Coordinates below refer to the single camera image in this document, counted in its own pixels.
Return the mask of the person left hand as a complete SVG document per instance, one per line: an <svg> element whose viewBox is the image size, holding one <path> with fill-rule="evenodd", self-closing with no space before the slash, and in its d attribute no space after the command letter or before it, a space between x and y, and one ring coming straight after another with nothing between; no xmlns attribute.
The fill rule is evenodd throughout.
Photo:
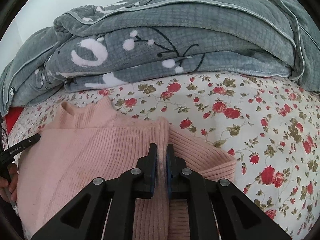
<svg viewBox="0 0 320 240"><path fill-rule="evenodd" d="M1 198L6 202L17 200L17 181L18 181L18 168L15 163L8 166L11 182L9 183L5 178L1 177Z"/></svg>

